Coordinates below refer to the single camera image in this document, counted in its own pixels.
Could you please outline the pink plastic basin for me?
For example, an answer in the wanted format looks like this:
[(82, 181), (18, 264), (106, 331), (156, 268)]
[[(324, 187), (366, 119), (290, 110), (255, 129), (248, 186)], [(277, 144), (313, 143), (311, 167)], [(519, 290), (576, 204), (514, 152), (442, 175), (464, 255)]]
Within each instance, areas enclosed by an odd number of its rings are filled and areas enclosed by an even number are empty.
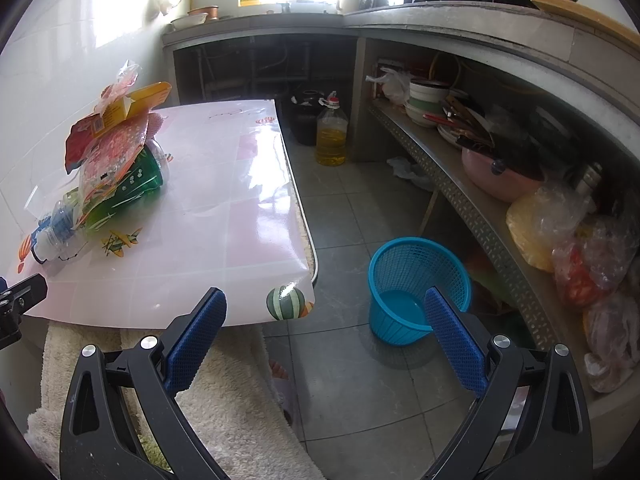
[(478, 188), (503, 203), (513, 203), (535, 192), (544, 183), (544, 180), (525, 177), (511, 169), (496, 174), (492, 169), (493, 159), (468, 148), (462, 148), (462, 165), (466, 175)]

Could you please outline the pinkish plastic bag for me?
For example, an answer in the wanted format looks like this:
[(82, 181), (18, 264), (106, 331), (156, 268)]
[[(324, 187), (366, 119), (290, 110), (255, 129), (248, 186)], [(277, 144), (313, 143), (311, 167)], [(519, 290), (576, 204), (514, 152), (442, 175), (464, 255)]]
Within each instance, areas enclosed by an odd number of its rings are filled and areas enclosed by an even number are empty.
[(599, 300), (582, 316), (589, 351), (584, 363), (597, 393), (620, 388), (639, 364), (639, 307), (622, 292)]

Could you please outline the stacked white green bowls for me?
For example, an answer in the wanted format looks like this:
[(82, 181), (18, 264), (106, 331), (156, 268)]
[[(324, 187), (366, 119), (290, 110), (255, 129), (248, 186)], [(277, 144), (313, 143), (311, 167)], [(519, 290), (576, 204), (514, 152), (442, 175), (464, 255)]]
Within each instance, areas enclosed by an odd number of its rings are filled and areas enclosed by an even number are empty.
[(405, 100), (405, 111), (417, 125), (432, 128), (436, 124), (425, 114), (442, 116), (440, 102), (449, 94), (449, 87), (443, 82), (423, 78), (412, 78), (409, 82), (409, 94)]

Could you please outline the black bucket under counter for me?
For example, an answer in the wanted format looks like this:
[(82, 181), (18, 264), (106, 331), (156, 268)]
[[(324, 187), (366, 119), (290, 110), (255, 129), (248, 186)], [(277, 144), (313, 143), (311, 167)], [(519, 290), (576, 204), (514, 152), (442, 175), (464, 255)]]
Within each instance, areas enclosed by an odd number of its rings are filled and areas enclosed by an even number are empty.
[(296, 90), (290, 97), (290, 119), (294, 138), (303, 145), (317, 142), (317, 119), (323, 110), (324, 93), (314, 89)]

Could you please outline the copper bowl on counter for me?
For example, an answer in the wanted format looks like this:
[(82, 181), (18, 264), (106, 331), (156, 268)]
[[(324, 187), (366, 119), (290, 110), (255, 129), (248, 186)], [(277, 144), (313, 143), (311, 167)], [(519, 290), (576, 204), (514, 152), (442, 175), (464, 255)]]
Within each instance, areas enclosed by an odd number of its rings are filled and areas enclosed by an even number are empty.
[(200, 6), (188, 12), (189, 15), (205, 14), (207, 21), (216, 21), (218, 18), (218, 6)]

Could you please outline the orange white medicine box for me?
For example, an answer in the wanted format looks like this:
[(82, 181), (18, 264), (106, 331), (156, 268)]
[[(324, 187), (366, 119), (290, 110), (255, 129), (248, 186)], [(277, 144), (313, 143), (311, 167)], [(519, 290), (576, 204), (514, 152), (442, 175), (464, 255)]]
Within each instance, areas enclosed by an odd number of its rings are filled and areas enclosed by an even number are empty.
[(171, 84), (157, 81), (146, 87), (130, 90), (131, 86), (112, 84), (94, 110), (93, 128), (96, 133), (105, 132), (121, 122), (149, 112), (160, 106), (171, 92)]

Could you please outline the white plastic bag on shelf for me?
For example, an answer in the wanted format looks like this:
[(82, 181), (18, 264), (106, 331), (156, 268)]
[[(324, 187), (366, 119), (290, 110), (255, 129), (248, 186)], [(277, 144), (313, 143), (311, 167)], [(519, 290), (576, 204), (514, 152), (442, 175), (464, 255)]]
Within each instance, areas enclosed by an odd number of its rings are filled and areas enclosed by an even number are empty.
[(367, 76), (366, 81), (379, 84), (386, 99), (396, 106), (404, 106), (410, 96), (411, 74), (404, 70), (394, 70), (383, 66), (382, 75)]

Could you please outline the steel thermos flask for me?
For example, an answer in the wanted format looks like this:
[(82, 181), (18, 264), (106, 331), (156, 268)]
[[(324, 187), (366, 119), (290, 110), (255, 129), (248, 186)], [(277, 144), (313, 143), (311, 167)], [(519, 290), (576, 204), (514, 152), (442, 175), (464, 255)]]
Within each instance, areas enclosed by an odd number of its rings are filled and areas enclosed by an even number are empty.
[(598, 162), (585, 164), (574, 177), (573, 188), (582, 197), (591, 196), (602, 179), (602, 166)]

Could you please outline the blue plastic waste basket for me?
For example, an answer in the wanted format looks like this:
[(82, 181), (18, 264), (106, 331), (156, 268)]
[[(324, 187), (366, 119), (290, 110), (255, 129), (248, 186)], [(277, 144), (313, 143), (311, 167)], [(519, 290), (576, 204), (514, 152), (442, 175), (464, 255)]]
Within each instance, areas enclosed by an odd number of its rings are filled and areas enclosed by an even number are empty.
[(471, 278), (459, 258), (422, 237), (395, 238), (378, 248), (369, 264), (368, 286), (370, 330), (394, 347), (410, 346), (432, 332), (424, 304), (430, 288), (462, 312), (473, 299)]

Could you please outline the wooden cutting board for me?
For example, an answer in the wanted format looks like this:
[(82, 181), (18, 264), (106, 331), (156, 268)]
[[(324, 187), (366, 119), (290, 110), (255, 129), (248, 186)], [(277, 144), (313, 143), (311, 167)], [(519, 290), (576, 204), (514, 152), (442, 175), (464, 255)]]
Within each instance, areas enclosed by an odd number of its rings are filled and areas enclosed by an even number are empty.
[(588, 6), (583, 6), (572, 0), (530, 0), (530, 2), (541, 11), (588, 25), (636, 50), (640, 48), (638, 32), (634, 32), (631, 28), (599, 11), (588, 8)]

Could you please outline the yellow cooking oil jug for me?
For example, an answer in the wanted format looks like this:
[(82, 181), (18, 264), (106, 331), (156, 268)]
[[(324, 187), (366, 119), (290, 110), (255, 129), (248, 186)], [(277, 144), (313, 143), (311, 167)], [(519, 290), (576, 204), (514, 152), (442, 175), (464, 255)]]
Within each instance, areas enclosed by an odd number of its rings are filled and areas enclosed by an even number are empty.
[(314, 156), (322, 166), (336, 167), (346, 160), (348, 118), (341, 108), (336, 91), (320, 98), (322, 112), (317, 118), (316, 150)]

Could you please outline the pink patterned tablecloth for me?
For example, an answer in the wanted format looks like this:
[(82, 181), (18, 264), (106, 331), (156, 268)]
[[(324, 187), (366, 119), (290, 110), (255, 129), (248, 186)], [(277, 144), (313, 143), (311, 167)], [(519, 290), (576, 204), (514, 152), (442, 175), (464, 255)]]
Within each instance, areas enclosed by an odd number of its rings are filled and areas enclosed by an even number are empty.
[(177, 106), (162, 116), (167, 182), (72, 260), (20, 255), (6, 278), (41, 273), (49, 291), (34, 315), (79, 325), (158, 330), (214, 287), (231, 326), (308, 315), (310, 243), (274, 103)]

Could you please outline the white fluffy towel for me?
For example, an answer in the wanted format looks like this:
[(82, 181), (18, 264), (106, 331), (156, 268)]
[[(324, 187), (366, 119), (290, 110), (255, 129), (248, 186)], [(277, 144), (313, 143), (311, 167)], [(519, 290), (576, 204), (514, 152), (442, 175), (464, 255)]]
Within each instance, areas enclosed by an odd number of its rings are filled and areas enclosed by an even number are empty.
[[(50, 471), (60, 471), (58, 448), (64, 403), (80, 350), (133, 347), (140, 330), (52, 322), (43, 350), (41, 405), (28, 416), (25, 438)], [(207, 451), (233, 479), (319, 479), (285, 420), (283, 398), (256, 325), (220, 330), (192, 385), (176, 401)]]

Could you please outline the yellow plastic bag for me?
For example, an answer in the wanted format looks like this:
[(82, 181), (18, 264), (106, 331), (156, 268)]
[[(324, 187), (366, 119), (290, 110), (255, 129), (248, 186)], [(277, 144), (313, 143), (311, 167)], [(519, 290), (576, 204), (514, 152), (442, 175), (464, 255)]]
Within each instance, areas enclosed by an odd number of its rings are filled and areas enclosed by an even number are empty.
[(591, 198), (567, 184), (549, 182), (518, 198), (506, 211), (506, 226), (521, 256), (533, 268), (552, 273), (552, 252), (571, 238)]

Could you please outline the red contents plastic bag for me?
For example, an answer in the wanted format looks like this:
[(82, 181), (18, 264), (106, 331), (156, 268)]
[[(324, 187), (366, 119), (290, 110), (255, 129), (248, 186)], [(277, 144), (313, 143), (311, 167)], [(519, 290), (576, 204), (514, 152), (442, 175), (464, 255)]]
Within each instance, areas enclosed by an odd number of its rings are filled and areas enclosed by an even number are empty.
[(565, 307), (581, 311), (611, 295), (639, 248), (634, 220), (593, 217), (552, 250), (554, 281)]

